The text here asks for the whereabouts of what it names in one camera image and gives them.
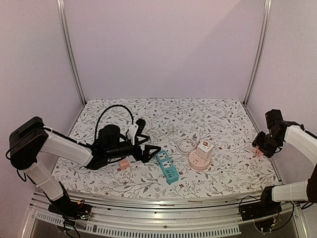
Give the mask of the pink cube socket adapter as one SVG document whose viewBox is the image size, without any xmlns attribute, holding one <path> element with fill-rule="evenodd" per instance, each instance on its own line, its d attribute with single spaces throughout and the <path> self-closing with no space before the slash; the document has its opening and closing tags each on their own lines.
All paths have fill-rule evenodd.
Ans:
<svg viewBox="0 0 317 238">
<path fill-rule="evenodd" d="M 262 157 L 264 155 L 263 152 L 259 149 L 259 147 L 253 147 L 252 152 L 253 157 Z"/>
</svg>

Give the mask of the teal power strip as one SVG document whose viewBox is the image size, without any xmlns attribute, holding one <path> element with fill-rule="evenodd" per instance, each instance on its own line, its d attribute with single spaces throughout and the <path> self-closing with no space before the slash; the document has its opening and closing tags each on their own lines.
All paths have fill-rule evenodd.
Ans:
<svg viewBox="0 0 317 238">
<path fill-rule="evenodd" d="M 171 185 L 179 180 L 179 173 L 165 150 L 158 152 L 155 156 L 166 182 Z"/>
</svg>

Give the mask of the white cube socket adapter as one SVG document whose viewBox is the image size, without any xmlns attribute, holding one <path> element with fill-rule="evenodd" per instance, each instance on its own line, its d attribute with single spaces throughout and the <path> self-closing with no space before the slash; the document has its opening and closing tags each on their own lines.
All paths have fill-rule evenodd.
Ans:
<svg viewBox="0 0 317 238">
<path fill-rule="evenodd" d="M 214 145 L 210 141 L 203 140 L 198 144 L 196 153 L 199 157 L 206 160 L 211 156 L 213 149 Z"/>
</svg>

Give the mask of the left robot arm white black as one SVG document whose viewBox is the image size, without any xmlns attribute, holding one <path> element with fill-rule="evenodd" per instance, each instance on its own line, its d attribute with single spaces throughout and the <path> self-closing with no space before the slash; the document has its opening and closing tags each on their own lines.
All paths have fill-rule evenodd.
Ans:
<svg viewBox="0 0 317 238">
<path fill-rule="evenodd" d="M 129 156 L 147 163 L 161 148 L 146 144 L 150 138 L 142 133 L 144 126 L 145 121 L 139 119 L 130 126 L 128 134 L 123 135 L 117 125 L 108 124 L 96 132 L 92 144 L 83 144 L 45 127 L 40 117 L 33 117 L 11 133 L 5 156 L 54 202 L 61 214 L 70 215 L 73 203 L 67 199 L 62 184 L 38 162 L 38 154 L 68 159 L 89 170 L 98 170 Z"/>
</svg>

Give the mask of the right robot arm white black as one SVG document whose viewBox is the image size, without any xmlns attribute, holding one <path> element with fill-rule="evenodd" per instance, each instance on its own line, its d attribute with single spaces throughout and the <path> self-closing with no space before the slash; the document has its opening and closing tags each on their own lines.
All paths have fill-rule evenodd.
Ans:
<svg viewBox="0 0 317 238">
<path fill-rule="evenodd" d="M 267 216 L 280 202 L 317 202 L 317 136 L 305 129 L 303 124 L 283 119 L 281 110 L 265 113 L 268 132 L 260 131 L 252 146 L 263 156 L 273 157 L 284 145 L 296 150 L 313 165 L 312 174 L 304 181 L 267 186 L 256 206 L 260 216 Z"/>
</svg>

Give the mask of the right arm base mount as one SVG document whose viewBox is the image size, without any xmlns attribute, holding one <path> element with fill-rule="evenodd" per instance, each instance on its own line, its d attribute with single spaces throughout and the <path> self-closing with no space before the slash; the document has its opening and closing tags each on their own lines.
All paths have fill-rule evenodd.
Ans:
<svg viewBox="0 0 317 238">
<path fill-rule="evenodd" d="M 261 233 L 272 232 L 282 211 L 281 202 L 272 199 L 272 189 L 274 186 L 267 186 L 261 193 L 260 199 L 247 195 L 241 199 L 238 211 L 243 221 L 259 219 L 272 216 L 268 220 L 261 220 L 254 223 L 256 229 Z"/>
</svg>

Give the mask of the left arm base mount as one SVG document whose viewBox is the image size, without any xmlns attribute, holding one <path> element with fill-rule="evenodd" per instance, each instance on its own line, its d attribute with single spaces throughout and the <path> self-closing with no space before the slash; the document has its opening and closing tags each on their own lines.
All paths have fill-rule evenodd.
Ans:
<svg viewBox="0 0 317 238">
<path fill-rule="evenodd" d="M 50 202 L 50 212 L 72 220 L 87 220 L 91 216 L 92 206 L 87 204 L 84 199 L 72 201 L 64 188 L 62 192 L 62 197 L 56 200 L 51 200 L 47 196 Z"/>
</svg>

